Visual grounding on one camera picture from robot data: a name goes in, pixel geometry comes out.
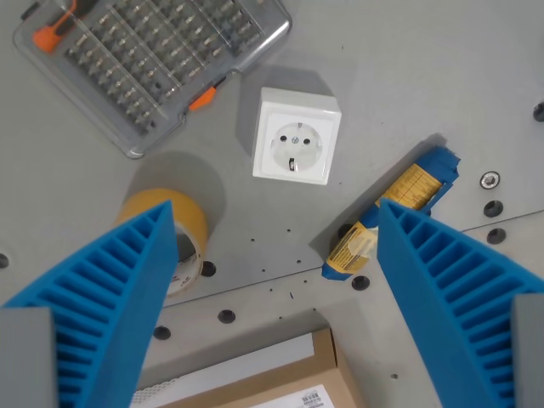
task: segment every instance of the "white power socket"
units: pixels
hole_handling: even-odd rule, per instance
[[[341,118],[333,96],[261,89],[253,176],[326,184]]]

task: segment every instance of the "tape roll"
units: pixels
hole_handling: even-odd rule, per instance
[[[167,296],[186,290],[198,278],[207,246],[206,215],[187,195],[174,190],[140,191],[122,205],[116,224],[122,224],[145,211],[170,200],[178,240],[179,262]]]

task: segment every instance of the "clear plastic case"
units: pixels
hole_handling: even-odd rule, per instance
[[[279,0],[83,1],[90,7],[81,19],[54,0],[33,7],[14,42],[131,158],[182,125],[191,104],[292,25]],[[69,29],[44,51],[37,33],[63,14]]]

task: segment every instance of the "white paper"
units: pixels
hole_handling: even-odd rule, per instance
[[[307,359],[315,355],[312,334],[260,349],[186,376],[169,381],[164,386],[155,386],[137,391],[130,408],[156,408],[183,398],[205,393],[236,381],[256,376]]]
[[[316,385],[252,408],[334,408],[325,387]]]

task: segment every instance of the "barcode label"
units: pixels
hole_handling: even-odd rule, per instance
[[[320,384],[255,405],[252,408],[335,408],[335,406],[325,387]]]
[[[317,392],[312,392],[303,396],[304,408],[319,408],[324,406],[321,402],[321,397]]]

